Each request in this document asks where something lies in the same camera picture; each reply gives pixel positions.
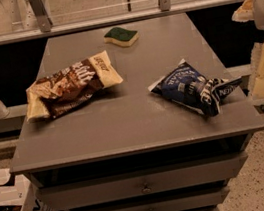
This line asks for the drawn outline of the brown chip bag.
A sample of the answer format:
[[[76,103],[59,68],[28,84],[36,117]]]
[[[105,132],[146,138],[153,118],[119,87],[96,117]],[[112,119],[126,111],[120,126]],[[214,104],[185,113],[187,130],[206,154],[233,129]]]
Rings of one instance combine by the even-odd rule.
[[[91,99],[97,91],[122,82],[104,50],[34,81],[26,90],[27,121],[58,118]]]

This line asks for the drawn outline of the green yellow sponge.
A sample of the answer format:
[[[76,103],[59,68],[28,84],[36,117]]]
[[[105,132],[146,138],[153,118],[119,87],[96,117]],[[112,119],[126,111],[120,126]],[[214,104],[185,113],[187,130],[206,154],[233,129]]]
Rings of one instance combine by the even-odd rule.
[[[116,44],[120,47],[131,47],[137,41],[139,33],[121,27],[114,27],[104,36],[104,42]]]

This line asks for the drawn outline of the grey drawer cabinet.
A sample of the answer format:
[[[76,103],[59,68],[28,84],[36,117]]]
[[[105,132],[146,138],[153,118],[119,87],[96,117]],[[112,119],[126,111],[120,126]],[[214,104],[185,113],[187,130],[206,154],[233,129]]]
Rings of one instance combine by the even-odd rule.
[[[12,171],[59,211],[218,211],[264,120],[241,90],[213,117],[152,94],[180,61],[208,78],[228,71],[183,13],[135,28],[127,48],[99,29],[48,40],[43,75],[105,51],[123,82],[56,120],[25,123]]]

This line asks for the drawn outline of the blue chip bag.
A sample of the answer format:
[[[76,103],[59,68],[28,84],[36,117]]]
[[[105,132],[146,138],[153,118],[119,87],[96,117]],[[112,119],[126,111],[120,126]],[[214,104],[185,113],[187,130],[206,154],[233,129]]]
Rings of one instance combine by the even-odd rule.
[[[241,77],[233,80],[207,79],[182,59],[174,70],[155,81],[148,90],[201,115],[214,117],[220,113],[221,100],[228,97],[241,82]]]

